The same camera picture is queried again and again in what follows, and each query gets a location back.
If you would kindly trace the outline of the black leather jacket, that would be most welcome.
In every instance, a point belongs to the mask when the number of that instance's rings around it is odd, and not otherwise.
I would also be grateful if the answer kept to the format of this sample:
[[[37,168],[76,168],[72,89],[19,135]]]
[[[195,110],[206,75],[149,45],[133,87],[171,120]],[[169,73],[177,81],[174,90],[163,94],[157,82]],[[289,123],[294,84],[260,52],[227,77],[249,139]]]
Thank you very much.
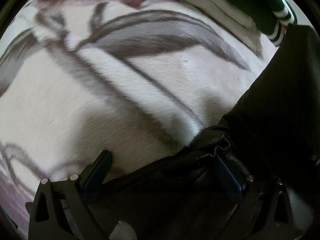
[[[238,198],[218,155],[283,183],[264,229],[224,229]],[[89,208],[102,229],[111,233],[124,221],[137,239],[319,239],[316,31],[290,25],[268,66],[217,125],[175,155],[103,184]]]

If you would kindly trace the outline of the folded green striped garment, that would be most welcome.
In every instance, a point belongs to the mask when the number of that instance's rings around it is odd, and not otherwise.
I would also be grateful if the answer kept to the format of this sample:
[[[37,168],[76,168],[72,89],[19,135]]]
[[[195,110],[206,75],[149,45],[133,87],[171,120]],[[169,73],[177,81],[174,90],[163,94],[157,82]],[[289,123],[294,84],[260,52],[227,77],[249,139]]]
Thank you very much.
[[[227,0],[250,16],[257,29],[278,47],[297,16],[286,0]]]

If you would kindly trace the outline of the floral purple bed blanket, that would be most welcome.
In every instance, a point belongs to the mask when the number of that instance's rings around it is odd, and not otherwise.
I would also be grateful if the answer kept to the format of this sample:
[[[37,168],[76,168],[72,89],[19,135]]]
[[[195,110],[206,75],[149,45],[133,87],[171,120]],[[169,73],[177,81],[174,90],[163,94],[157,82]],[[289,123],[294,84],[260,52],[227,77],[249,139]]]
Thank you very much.
[[[176,153],[275,52],[226,0],[29,0],[1,37],[1,207],[26,238],[42,178]]]

